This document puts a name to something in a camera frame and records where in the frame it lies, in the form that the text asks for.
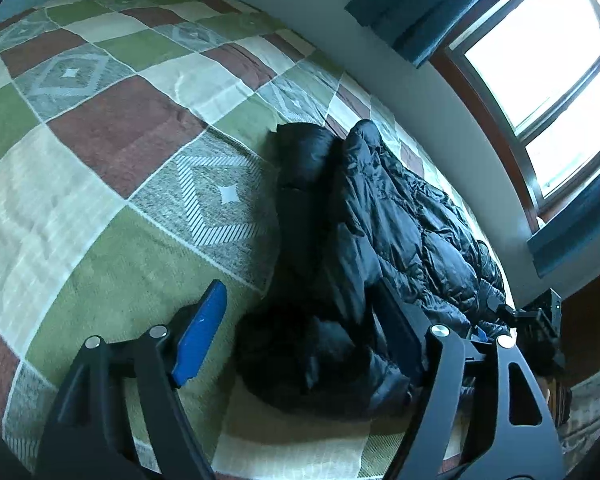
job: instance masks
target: quilted fabric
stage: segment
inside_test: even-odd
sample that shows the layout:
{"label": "quilted fabric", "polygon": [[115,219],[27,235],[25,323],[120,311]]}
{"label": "quilted fabric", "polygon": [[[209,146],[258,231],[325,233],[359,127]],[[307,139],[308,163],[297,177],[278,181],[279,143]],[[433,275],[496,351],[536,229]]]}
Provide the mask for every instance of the quilted fabric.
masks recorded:
{"label": "quilted fabric", "polygon": [[[271,136],[278,124],[309,121],[344,137],[360,118],[484,239],[382,103],[247,4],[52,0],[0,24],[0,432],[29,468],[83,341],[136,337],[218,278],[226,316],[198,378],[180,391],[216,470],[383,473],[396,449],[385,430],[314,424],[302,437],[265,432],[278,438],[265,445],[249,431],[266,420],[248,431],[230,418],[232,406],[254,403],[235,381],[235,324],[266,293],[278,255]],[[133,383],[128,397],[140,455],[155,466]],[[236,434],[258,445],[240,457]],[[335,440],[353,444],[336,453]],[[279,460],[289,454],[298,468]]]}
{"label": "quilted fabric", "polygon": [[[405,308],[467,337],[487,297],[504,301],[493,286],[500,273],[484,279],[495,263],[480,260],[460,210],[405,170],[372,121],[344,140],[307,123],[277,133],[278,270],[263,307],[238,326],[238,373],[283,412],[401,416],[422,386],[422,363],[398,368],[370,290],[385,278]],[[509,333],[504,324],[485,328],[492,338]]]}

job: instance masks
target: silver screw head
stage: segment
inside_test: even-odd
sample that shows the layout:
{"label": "silver screw head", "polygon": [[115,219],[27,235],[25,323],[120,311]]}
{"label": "silver screw head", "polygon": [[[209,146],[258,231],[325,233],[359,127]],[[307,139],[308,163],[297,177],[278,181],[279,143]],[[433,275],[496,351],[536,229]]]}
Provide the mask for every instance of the silver screw head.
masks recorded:
{"label": "silver screw head", "polygon": [[87,338],[87,341],[84,342],[84,345],[88,349],[97,348],[98,346],[100,346],[100,337],[92,335],[91,337]]}
{"label": "silver screw head", "polygon": [[160,339],[167,335],[167,327],[163,325],[152,326],[151,330],[149,330],[149,335],[154,339]]}
{"label": "silver screw head", "polygon": [[499,335],[496,341],[503,348],[513,348],[516,345],[515,339],[510,335]]}
{"label": "silver screw head", "polygon": [[449,329],[444,325],[434,325],[431,327],[431,333],[436,337],[446,337],[449,335]]}

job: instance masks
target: wooden window frame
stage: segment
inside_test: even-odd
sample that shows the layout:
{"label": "wooden window frame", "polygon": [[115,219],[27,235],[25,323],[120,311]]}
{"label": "wooden window frame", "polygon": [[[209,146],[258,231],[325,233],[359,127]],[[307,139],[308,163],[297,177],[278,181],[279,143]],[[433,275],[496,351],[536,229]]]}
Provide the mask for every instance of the wooden window frame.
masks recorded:
{"label": "wooden window frame", "polygon": [[[464,53],[524,0],[509,0],[487,14],[501,0],[479,0],[451,30],[430,62],[447,81],[484,131],[500,158],[520,199],[531,232],[539,230],[538,218],[548,222],[600,172],[600,151],[576,173],[544,197],[525,145],[540,135],[586,88],[600,71],[600,56],[557,103],[531,120],[525,135],[517,137],[504,111]],[[589,0],[600,23],[600,5]]]}

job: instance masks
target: down jacket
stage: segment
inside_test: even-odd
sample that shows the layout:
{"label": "down jacket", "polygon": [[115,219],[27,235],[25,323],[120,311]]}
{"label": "down jacket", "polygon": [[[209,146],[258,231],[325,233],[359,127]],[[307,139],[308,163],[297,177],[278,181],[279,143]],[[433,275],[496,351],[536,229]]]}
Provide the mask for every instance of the down jacket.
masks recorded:
{"label": "down jacket", "polygon": [[405,303],[466,337],[504,302],[502,276],[451,199],[407,170],[371,121],[345,140],[278,127],[281,247],[269,294],[238,325],[238,373],[285,412],[339,420],[400,415],[414,388],[392,362],[365,289],[381,277]]}

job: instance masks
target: quilt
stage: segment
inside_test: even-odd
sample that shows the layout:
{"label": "quilt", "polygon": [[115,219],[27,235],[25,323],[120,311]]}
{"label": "quilt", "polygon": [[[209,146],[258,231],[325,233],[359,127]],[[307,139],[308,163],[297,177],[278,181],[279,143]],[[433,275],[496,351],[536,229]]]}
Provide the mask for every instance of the quilt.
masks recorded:
{"label": "quilt", "polygon": [[[361,118],[486,241],[389,109],[248,4],[52,0],[0,23],[0,433],[30,470],[85,339],[135,338],[217,278],[227,312],[179,394],[218,476],[384,474],[408,420],[283,415],[247,393],[230,358],[235,324],[266,293],[278,255],[276,125],[345,137]],[[126,386],[139,455],[156,469]],[[461,440],[458,429],[449,465]]]}

